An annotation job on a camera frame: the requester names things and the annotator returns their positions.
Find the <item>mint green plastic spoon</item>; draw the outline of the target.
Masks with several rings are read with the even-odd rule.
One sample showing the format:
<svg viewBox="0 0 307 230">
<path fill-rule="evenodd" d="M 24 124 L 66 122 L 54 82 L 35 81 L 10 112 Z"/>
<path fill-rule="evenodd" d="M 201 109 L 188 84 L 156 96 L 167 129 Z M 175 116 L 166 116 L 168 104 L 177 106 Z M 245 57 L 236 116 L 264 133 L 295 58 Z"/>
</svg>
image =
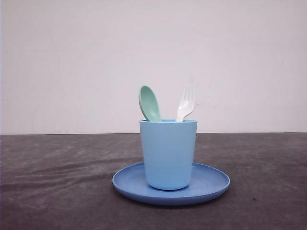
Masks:
<svg viewBox="0 0 307 230">
<path fill-rule="evenodd" d="M 139 106 L 146 120 L 151 122 L 162 122 L 156 96 L 150 87 L 144 85 L 140 88 Z"/>
</svg>

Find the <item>light blue plastic cup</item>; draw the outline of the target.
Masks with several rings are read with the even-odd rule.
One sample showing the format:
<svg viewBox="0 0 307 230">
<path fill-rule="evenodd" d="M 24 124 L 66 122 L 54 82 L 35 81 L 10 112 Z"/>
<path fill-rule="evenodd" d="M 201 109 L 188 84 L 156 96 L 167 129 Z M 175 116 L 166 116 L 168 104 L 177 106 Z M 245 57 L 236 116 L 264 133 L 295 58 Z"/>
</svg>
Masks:
<svg viewBox="0 0 307 230">
<path fill-rule="evenodd" d="M 196 120 L 141 120 L 140 135 L 147 183 L 160 190 L 185 188 L 191 181 Z"/>
</svg>

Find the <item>white plastic fork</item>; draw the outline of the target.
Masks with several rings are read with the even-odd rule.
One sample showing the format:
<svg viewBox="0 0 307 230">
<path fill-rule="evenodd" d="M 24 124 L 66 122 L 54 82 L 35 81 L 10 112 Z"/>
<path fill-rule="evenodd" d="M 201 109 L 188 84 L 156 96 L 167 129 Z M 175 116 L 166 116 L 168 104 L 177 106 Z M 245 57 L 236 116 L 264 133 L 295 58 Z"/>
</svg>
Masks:
<svg viewBox="0 0 307 230">
<path fill-rule="evenodd" d="M 195 106 L 195 86 L 194 83 L 190 83 L 185 89 L 183 96 L 180 100 L 178 109 L 177 109 L 177 117 L 176 122 L 183 122 L 184 119 L 190 115 Z"/>
</svg>

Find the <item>blue plastic plate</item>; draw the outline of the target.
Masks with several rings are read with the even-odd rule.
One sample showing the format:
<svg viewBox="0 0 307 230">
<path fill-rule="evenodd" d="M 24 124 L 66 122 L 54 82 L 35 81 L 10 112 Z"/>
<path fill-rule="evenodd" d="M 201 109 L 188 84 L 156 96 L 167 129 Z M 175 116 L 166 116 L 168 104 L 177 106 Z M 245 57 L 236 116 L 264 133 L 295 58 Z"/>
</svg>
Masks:
<svg viewBox="0 0 307 230">
<path fill-rule="evenodd" d="M 131 200 L 158 206 L 187 206 L 220 197 L 230 185 L 229 176 L 214 167 L 193 163 L 190 184 L 182 189 L 167 191 L 148 185 L 144 163 L 136 163 L 116 172 L 114 188 Z"/>
</svg>

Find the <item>grey table cloth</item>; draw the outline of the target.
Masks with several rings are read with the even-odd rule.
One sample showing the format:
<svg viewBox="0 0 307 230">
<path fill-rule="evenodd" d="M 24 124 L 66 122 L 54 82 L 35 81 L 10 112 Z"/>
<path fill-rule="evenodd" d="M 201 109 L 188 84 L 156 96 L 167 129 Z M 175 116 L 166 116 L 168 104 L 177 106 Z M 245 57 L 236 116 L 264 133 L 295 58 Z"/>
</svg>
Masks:
<svg viewBox="0 0 307 230">
<path fill-rule="evenodd" d="M 199 133 L 194 160 L 229 175 L 218 199 L 162 207 L 120 195 L 120 169 L 142 160 L 139 134 L 1 137 L 3 230 L 304 230 L 305 133 Z"/>
</svg>

